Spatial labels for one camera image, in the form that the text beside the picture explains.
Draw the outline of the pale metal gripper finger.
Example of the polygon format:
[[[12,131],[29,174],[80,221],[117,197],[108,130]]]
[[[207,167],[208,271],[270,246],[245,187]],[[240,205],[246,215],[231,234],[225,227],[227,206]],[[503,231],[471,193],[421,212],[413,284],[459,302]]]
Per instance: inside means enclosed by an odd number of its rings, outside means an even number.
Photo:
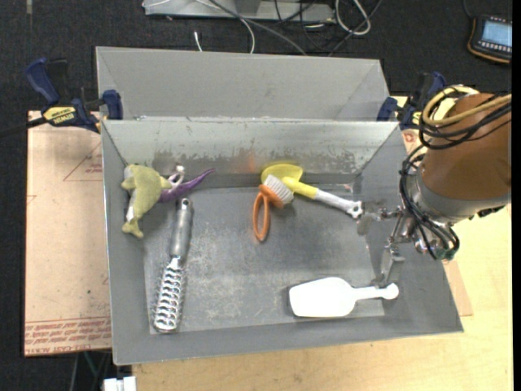
[[[357,233],[359,235],[367,235],[373,222],[383,222],[399,217],[401,214],[401,209],[377,209],[374,212],[365,211],[357,221]]]
[[[393,245],[386,246],[383,249],[379,272],[372,284],[377,288],[385,288],[391,283],[398,284],[404,264],[405,257],[398,251],[398,248]]]

